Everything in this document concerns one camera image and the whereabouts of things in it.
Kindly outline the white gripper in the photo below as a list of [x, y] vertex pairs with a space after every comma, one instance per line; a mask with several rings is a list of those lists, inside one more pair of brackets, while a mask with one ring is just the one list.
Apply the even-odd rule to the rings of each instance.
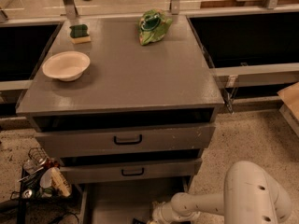
[[170, 202], [152, 202], [151, 207], [152, 217], [147, 224], [176, 224], [195, 221], [200, 217], [200, 212], [192, 212], [187, 216], [183, 216], [172, 208]]

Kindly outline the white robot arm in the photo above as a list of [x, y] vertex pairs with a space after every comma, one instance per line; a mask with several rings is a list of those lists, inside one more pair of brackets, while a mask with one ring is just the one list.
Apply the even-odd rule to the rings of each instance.
[[202, 213], [224, 217], [224, 224], [280, 224], [292, 213], [288, 192], [259, 165], [234, 163], [226, 173], [222, 193], [179, 192], [168, 202], [153, 205], [147, 224], [195, 221]]

